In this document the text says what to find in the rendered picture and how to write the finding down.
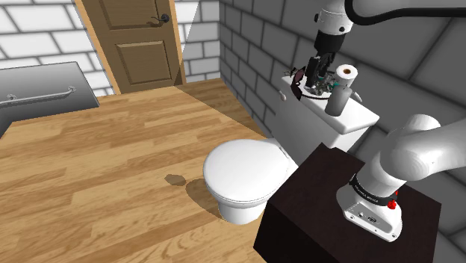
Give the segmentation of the brown wooden door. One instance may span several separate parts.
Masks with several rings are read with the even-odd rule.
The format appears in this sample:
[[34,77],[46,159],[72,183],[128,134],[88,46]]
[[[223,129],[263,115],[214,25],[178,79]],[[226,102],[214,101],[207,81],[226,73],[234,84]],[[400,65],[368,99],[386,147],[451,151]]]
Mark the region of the brown wooden door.
[[186,83],[174,0],[75,0],[116,94]]

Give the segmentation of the white toilet paper roll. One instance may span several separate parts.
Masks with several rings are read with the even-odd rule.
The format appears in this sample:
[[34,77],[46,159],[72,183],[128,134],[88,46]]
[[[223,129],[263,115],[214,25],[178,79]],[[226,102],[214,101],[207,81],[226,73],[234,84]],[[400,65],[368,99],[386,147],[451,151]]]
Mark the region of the white toilet paper roll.
[[336,68],[335,74],[335,79],[339,86],[351,87],[358,76],[358,70],[353,65],[341,64]]

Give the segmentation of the dark red sunglasses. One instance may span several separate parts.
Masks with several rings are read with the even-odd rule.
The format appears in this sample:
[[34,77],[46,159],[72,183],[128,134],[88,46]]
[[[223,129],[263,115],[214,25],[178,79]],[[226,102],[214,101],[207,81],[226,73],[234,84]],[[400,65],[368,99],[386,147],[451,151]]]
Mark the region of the dark red sunglasses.
[[291,91],[298,101],[302,98],[302,91],[300,90],[299,85],[301,80],[303,79],[303,76],[305,75],[305,69],[306,66],[300,69],[294,67],[293,69],[284,71],[285,76],[289,76],[292,78]]

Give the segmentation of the grey bathtub with grab bar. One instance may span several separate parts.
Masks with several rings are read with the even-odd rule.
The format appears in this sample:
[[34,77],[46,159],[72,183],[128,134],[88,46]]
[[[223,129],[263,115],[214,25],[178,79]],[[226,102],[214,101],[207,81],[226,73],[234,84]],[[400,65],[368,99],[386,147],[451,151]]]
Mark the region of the grey bathtub with grab bar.
[[76,62],[0,69],[0,137],[16,121],[97,107]]

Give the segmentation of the dark robot stand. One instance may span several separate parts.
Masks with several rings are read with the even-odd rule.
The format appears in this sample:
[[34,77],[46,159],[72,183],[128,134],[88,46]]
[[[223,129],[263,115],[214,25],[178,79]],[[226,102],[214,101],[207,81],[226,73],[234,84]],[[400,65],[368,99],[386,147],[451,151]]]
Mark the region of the dark robot stand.
[[441,204],[403,185],[400,237],[387,242],[349,222],[336,192],[363,161],[320,144],[267,202],[255,251],[267,263],[433,263]]

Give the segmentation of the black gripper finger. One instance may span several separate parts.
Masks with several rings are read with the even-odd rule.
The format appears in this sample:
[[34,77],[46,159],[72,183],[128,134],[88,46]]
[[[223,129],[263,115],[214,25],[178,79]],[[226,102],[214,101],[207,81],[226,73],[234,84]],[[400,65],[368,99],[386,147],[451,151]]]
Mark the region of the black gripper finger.
[[318,73],[320,71],[320,56],[311,57],[308,61],[308,66],[306,67],[305,76],[306,83],[305,86],[312,88],[315,81],[318,79]]
[[320,57],[320,73],[327,73],[328,68],[331,66],[335,59],[334,52],[327,52]]

